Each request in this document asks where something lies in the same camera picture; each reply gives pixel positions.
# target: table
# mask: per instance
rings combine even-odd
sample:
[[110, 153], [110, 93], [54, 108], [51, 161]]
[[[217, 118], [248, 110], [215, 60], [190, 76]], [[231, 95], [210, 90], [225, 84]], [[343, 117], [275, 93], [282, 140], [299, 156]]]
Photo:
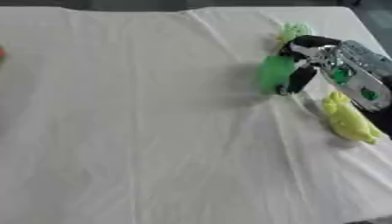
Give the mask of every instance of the table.
[[[391, 142], [255, 74], [283, 22], [385, 53], [348, 9], [0, 8], [0, 222], [343, 223], [392, 214]], [[331, 87], [318, 77], [312, 102]]]

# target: light green plush toy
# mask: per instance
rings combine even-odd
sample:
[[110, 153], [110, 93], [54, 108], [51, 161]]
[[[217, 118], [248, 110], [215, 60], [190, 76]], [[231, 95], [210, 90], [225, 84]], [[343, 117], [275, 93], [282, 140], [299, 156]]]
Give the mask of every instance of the light green plush toy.
[[281, 32], [278, 35], [278, 39], [282, 44], [293, 40], [296, 37], [303, 35], [312, 35], [313, 30], [310, 26], [304, 23], [286, 23], [284, 24]]
[[326, 97], [323, 100], [323, 108], [332, 129], [341, 137], [375, 144], [382, 134], [341, 92], [334, 91]]

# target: wrinkled fabric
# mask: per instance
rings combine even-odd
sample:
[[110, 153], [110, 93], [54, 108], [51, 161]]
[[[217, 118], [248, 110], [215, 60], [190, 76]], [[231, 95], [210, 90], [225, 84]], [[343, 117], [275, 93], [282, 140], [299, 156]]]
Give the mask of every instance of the wrinkled fabric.
[[392, 143], [348, 143], [331, 87], [259, 95], [284, 22], [385, 53], [345, 8], [0, 8], [0, 223], [315, 224], [392, 214]]

